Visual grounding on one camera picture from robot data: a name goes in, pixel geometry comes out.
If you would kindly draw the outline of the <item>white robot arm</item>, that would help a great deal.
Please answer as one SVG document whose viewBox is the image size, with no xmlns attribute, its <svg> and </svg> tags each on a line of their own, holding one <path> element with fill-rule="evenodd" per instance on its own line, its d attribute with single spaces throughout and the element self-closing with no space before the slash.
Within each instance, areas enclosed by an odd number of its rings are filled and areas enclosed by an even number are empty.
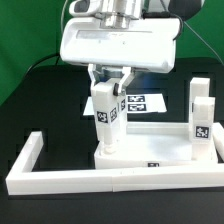
<svg viewBox="0 0 224 224">
<path fill-rule="evenodd" d="M 119 70 L 120 94 L 136 70 L 170 72 L 184 22 L 205 0 L 74 0 L 60 55 L 70 64 Z"/>
</svg>

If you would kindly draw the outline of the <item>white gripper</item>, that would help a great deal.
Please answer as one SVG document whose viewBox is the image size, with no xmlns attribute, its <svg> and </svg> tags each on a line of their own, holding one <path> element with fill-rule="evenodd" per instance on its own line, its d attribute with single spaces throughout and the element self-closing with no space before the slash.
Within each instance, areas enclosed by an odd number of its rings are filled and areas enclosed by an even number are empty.
<svg viewBox="0 0 224 224">
<path fill-rule="evenodd" d="M 101 66 L 122 68 L 113 95 L 122 96 L 133 81 L 133 68 L 167 73 L 174 67 L 179 20 L 149 18 L 143 0 L 75 0 L 69 6 L 60 47 L 63 61 L 89 64 L 91 88 L 100 82 Z"/>
</svg>

